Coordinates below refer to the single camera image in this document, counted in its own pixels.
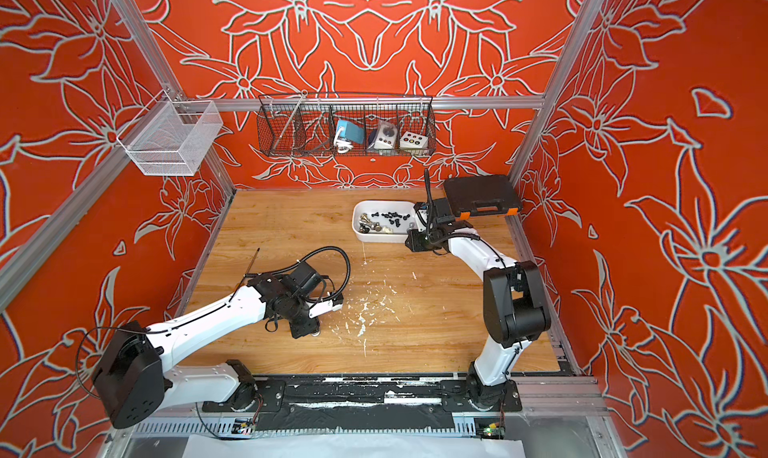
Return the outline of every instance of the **blue box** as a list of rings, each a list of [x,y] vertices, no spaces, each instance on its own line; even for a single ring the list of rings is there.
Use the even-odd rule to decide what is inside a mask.
[[[344,129],[339,133],[340,138],[351,141],[352,143],[357,143],[358,145],[362,145],[365,141],[366,132],[363,131],[360,126],[354,125],[346,119],[340,119],[338,124],[336,124],[336,131],[341,127]]]

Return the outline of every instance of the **wooden table surface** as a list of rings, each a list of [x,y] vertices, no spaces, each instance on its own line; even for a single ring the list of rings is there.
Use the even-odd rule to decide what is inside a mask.
[[[433,193],[442,196],[442,190]],[[325,245],[340,247],[352,262],[344,308],[320,316],[318,337],[293,339],[284,320],[275,333],[256,323],[198,350],[184,364],[238,359],[255,374],[466,371],[488,336],[481,280],[451,254],[363,243],[352,232],[352,209],[360,201],[425,199],[423,189],[238,191],[187,311],[231,293],[257,248],[253,272],[288,266]],[[503,218],[471,223],[494,247],[518,257]],[[343,281],[338,253],[322,253],[310,263],[336,286]],[[559,370],[546,333],[515,370]]]

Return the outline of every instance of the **wire basket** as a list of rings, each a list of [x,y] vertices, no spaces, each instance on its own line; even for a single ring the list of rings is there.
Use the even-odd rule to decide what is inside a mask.
[[[213,101],[202,113],[178,113],[169,101],[129,145],[129,158],[148,176],[193,176],[224,122]]]
[[[259,150],[267,156],[341,155],[333,145],[339,120],[363,129],[366,142],[355,144],[343,156],[428,156],[435,152],[435,113],[432,98],[417,95],[318,93],[314,95],[264,94],[257,113]],[[370,149],[368,140],[379,121],[398,128],[398,137],[407,132],[427,137],[422,149]]]

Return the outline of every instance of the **black wire basket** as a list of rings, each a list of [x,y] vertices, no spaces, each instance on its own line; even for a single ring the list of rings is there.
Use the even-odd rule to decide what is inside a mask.
[[[263,94],[257,113],[259,151],[267,156],[428,156],[435,152],[432,97],[404,94]],[[362,129],[363,143],[341,152],[336,126],[346,120]],[[392,149],[373,149],[379,126],[397,128]],[[426,146],[401,148],[405,133],[426,137]]]

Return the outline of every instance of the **orange wall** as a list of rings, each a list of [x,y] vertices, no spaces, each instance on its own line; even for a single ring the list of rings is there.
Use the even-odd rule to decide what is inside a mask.
[[[0,267],[159,90],[108,0],[0,0]]]
[[[369,91],[543,93],[582,0],[135,0],[190,97]],[[431,157],[289,158],[258,152],[256,117],[217,140],[235,184],[420,186],[427,166],[506,173],[532,110],[439,113]]]
[[[196,177],[128,165],[2,314],[0,456],[95,456],[109,422],[74,373],[90,376],[112,331],[88,335],[75,367],[84,333],[172,318],[223,207],[205,163]]]
[[[0,0],[0,265],[111,151],[158,84],[107,0]],[[95,456],[108,421],[78,388],[111,332],[168,319],[224,198],[129,164],[0,314],[0,456]]]
[[[768,0],[607,0],[524,229],[631,456],[768,450]]]

